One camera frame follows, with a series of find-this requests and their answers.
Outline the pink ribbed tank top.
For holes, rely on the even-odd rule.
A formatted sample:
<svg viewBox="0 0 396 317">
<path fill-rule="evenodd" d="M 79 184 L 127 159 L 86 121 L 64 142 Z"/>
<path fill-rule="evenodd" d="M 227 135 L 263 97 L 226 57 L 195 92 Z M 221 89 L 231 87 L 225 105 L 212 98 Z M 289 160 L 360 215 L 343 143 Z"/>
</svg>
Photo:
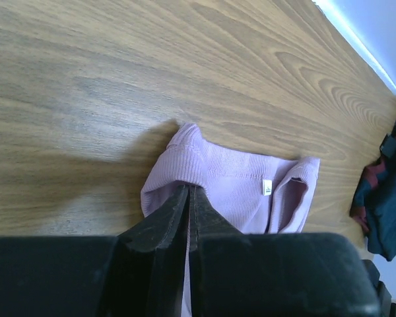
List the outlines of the pink ribbed tank top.
<svg viewBox="0 0 396 317">
<path fill-rule="evenodd" d="M 186 123 L 168 143 L 142 190 L 148 217 L 182 184 L 203 188 L 210 204 L 244 234 L 301 232 L 314 197 L 320 159 L 286 160 L 221 147 Z"/>
</svg>

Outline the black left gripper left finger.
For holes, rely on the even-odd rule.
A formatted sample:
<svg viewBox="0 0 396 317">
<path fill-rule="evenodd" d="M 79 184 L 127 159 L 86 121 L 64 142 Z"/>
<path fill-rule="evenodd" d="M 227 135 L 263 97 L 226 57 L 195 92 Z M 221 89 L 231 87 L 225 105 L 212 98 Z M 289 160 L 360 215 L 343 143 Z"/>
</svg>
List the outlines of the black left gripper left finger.
<svg viewBox="0 0 396 317">
<path fill-rule="evenodd" d="M 187 246 L 187 186 L 120 234 L 100 303 L 101 316 L 180 316 Z"/>
</svg>

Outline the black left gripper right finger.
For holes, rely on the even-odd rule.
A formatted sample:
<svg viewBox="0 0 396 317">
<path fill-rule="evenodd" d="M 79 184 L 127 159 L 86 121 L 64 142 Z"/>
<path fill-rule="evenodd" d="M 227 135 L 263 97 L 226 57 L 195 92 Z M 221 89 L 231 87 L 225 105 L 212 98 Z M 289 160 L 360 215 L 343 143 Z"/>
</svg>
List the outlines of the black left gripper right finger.
<svg viewBox="0 0 396 317">
<path fill-rule="evenodd" d="M 217 212 L 204 190 L 189 187 L 189 278 L 193 316 L 241 316 L 243 234 Z"/>
</svg>

